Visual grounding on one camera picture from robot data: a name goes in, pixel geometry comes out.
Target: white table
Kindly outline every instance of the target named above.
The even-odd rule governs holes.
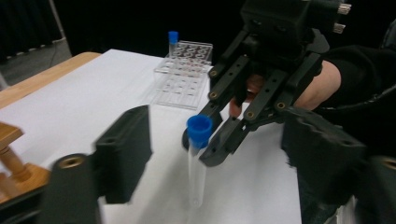
[[[49,169],[62,156],[91,154],[94,141],[124,111],[150,104],[153,68],[160,61],[112,49],[2,108],[0,120],[24,132],[11,147],[24,161]],[[250,133],[224,163],[208,168],[204,203],[189,209],[181,135],[187,119],[207,103],[206,92],[196,111],[149,106],[153,154],[130,203],[100,200],[104,223],[301,223],[296,171],[279,147],[279,124]]]

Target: blue cap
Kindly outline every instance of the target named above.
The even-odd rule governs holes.
[[[169,37],[170,44],[176,44],[178,41],[178,32],[177,31],[169,31],[168,37]]]
[[[190,144],[195,148],[207,147],[212,135],[212,119],[205,115],[195,115],[187,120],[187,134]]]

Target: test tube rack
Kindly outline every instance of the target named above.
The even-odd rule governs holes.
[[[195,110],[207,82],[212,49],[211,44],[177,42],[173,54],[154,69],[157,94],[153,103]]]

